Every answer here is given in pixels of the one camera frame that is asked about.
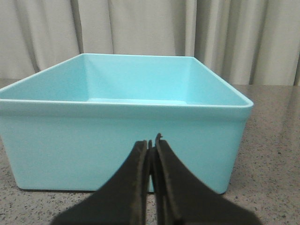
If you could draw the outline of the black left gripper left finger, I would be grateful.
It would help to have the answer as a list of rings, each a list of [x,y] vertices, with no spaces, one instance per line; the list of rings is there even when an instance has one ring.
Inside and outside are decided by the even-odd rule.
[[[143,225],[150,179],[147,141],[135,142],[116,173],[95,193],[60,213],[53,225]]]

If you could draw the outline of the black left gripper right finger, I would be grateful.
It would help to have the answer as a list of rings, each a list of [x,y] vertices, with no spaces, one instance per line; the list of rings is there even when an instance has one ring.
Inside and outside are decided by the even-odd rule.
[[[151,148],[159,225],[260,225],[260,219],[196,178],[161,134]]]

